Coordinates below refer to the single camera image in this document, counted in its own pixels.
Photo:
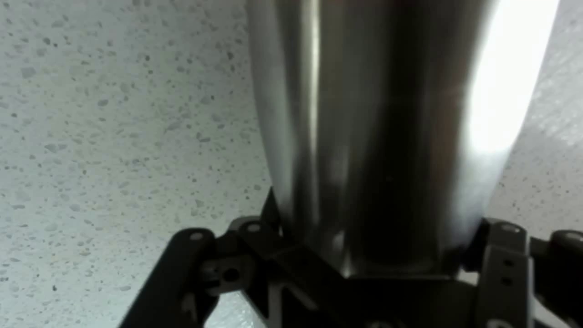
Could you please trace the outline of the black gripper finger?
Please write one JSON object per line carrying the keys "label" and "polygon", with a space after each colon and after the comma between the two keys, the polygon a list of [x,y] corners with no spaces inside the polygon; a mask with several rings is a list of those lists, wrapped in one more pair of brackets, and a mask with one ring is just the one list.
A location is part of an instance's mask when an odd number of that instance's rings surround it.
{"label": "black gripper finger", "polygon": [[276,207],[274,193],[267,191],[267,196],[263,200],[263,205],[260,209],[260,233],[273,238],[280,240],[280,213]]}

